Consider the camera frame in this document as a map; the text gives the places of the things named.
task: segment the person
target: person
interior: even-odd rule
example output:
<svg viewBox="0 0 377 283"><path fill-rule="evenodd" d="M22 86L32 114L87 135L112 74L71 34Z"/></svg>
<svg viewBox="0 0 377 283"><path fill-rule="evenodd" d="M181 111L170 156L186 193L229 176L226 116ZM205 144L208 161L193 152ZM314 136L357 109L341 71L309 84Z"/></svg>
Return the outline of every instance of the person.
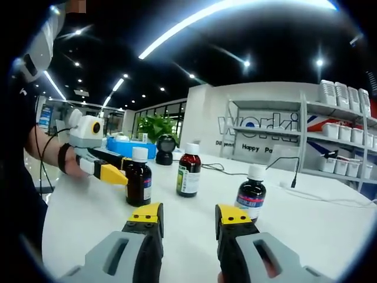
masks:
<svg viewBox="0 0 377 283"><path fill-rule="evenodd" d="M3 223L10 238L19 240L20 237L24 237L40 255L47 204L36 191L33 179L25 167L24 150L40 160L40 155L49 140L49 136L36 124L34 105L39 94L33 81L48 68L52 58L53 40L62 27L62 20L64 21L63 12L59 15L54 11L51 13L51 17L23 55L22 64L17 65L15 62L11 73L11 91L2 101L5 118L9 119L9 123L16 119L13 121L17 124L17 127L9 131L9 138L4 140L0 149L0 177L6 184L2 190L3 199L6 200ZM58 153L61 147L62 144L57 139L52 139L46 148L43 161L58 167ZM87 176L77 165L72 147L65 152L63 170L73 177Z"/></svg>

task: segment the black ceiling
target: black ceiling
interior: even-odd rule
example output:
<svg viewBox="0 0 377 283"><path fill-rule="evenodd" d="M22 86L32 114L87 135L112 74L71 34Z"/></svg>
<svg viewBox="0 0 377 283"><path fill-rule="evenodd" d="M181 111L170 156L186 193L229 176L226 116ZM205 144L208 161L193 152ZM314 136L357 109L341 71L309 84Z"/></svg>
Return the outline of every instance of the black ceiling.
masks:
<svg viewBox="0 0 377 283"><path fill-rule="evenodd" d="M337 6L347 15L298 4L227 9L183 29L145 60L138 58L173 25L218 1L87 1L86 14L67 14L49 72L68 100L95 104L103 104L116 82L128 74L108 106L134 110L186 97L190 87L204 83L317 83L319 56L325 61L321 78L369 88L365 71L372 68L373 58L365 51L366 38L355 47L349 42L361 28L373 31L365 20L358 28L355 21L362 14L345 2ZM77 29L83 29L82 34L72 36ZM249 60L251 66L245 68L229 54ZM47 96L59 98L44 77L37 84ZM75 89L90 96L82 99Z"/></svg>

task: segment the dark glass bottle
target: dark glass bottle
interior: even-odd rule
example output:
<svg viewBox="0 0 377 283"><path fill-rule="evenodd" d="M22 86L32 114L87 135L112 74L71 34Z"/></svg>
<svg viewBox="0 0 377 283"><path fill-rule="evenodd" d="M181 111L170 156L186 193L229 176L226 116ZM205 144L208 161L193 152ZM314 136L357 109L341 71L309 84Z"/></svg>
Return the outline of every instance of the dark glass bottle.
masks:
<svg viewBox="0 0 377 283"><path fill-rule="evenodd" d="M133 162L125 170L128 179L126 201L132 206L143 206L151 203L152 171L147 166L148 149L134 147Z"/></svg>
<svg viewBox="0 0 377 283"><path fill-rule="evenodd" d="M238 208L247 210L253 222L256 222L266 196L266 188L262 184L266 167L251 164L248 180L243 182L238 189L236 203Z"/></svg>
<svg viewBox="0 0 377 283"><path fill-rule="evenodd" d="M179 161L177 194L185 198L192 198L198 192L201 168L198 153L199 145L188 143L186 145L186 153Z"/></svg>

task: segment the bottle label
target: bottle label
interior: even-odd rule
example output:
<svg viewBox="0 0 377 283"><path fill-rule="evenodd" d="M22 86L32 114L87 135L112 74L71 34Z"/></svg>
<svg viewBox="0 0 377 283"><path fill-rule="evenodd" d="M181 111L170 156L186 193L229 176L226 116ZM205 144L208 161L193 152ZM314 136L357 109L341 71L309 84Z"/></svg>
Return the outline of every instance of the bottle label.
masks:
<svg viewBox="0 0 377 283"><path fill-rule="evenodd" d="M263 202L264 197L251 198L239 193L234 206L246 210L251 219L256 219L259 216Z"/></svg>
<svg viewBox="0 0 377 283"><path fill-rule="evenodd" d="M199 187L199 173L190 173L186 167L179 165L177 190L183 193L196 193Z"/></svg>
<svg viewBox="0 0 377 283"><path fill-rule="evenodd" d="M152 195L152 179L144 180L144 200L150 199Z"/></svg>

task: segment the robotic hand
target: robotic hand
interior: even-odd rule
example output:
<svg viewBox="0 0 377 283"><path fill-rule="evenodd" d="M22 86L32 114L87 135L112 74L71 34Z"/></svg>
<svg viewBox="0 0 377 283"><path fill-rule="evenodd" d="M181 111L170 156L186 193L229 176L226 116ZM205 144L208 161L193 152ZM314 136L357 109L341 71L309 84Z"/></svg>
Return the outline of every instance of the robotic hand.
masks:
<svg viewBox="0 0 377 283"><path fill-rule="evenodd" d="M225 283L328 283L299 256L268 233L259 233L248 215L234 206L216 205L217 256ZM163 204L136 209L122 232L113 232L85 256L64 283L157 283L163 257ZM275 268L270 278L264 261Z"/></svg>
<svg viewBox="0 0 377 283"><path fill-rule="evenodd" d="M110 184L127 185L128 179L120 170L130 164L130 159L101 149L103 119L83 116L75 109L69 119L70 141L77 155L80 168Z"/></svg>

